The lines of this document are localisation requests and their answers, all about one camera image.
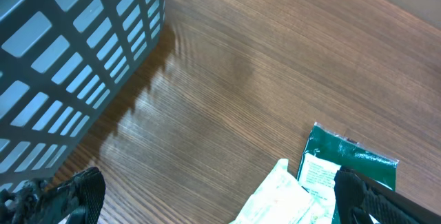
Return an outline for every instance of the floor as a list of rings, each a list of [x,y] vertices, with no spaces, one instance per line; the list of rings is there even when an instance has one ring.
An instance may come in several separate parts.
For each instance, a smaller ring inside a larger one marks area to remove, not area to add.
[[[101,223],[228,223],[314,122],[400,160],[441,214],[441,30],[385,0],[166,0],[158,47],[56,175],[98,166]]]

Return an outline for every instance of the white label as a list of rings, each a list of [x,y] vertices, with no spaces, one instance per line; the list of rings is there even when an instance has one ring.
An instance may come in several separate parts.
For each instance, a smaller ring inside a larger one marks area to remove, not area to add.
[[[341,165],[319,159],[312,154],[306,153],[301,168],[298,183],[306,188],[308,192],[325,209],[326,223],[332,223],[332,216],[336,206],[336,195],[334,193],[334,177]]]

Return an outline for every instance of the wooden table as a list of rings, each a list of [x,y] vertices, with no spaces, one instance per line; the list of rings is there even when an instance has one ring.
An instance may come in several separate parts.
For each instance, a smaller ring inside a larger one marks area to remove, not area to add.
[[[441,31],[385,0],[166,0],[158,47],[59,170],[102,223],[228,223],[315,121],[400,160],[441,214]]]

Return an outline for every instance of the green package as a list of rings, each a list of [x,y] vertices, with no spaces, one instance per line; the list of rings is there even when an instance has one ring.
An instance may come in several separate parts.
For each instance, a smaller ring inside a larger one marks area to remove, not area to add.
[[[340,224],[335,204],[334,177],[341,165],[395,190],[398,160],[366,150],[359,143],[315,123],[302,155],[297,180],[328,211],[328,224]]]

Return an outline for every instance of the gray plastic basket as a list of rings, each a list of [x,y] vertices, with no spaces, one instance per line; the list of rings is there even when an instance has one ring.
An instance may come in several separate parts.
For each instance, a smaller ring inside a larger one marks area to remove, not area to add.
[[[0,0],[0,190],[53,176],[163,20],[164,0]]]

